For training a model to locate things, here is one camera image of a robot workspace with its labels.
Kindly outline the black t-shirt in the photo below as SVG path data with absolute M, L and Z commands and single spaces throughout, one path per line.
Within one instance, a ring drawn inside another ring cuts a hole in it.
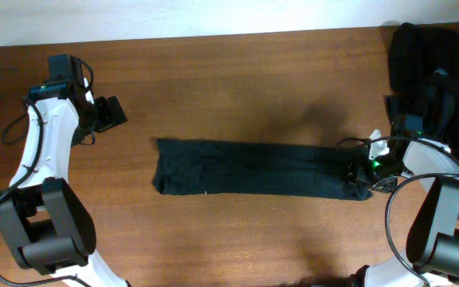
M 367 152 L 283 143 L 156 141 L 161 195 L 292 195 L 364 201 Z

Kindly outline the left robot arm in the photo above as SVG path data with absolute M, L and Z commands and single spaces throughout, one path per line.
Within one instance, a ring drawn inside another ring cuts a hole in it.
M 68 286 L 127 286 L 96 249 L 92 217 L 69 186 L 72 147 L 124 124 L 114 96 L 94 97 L 90 66 L 68 54 L 48 59 L 49 77 L 25 97 L 28 123 L 21 162 L 0 191 L 0 232 L 21 269 Z

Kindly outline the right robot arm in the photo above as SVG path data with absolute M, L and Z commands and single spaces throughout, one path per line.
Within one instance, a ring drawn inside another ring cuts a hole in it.
M 394 256 L 380 265 L 365 265 L 348 279 L 350 286 L 459 285 L 459 117 L 448 131 L 446 143 L 425 133 L 363 139 L 361 145 L 390 153 L 377 144 L 405 141 L 406 150 L 395 157 L 410 177 L 390 190 L 390 202 L 409 183 L 420 181 L 427 196 L 408 233 L 406 252 L 400 254 L 390 240 Z

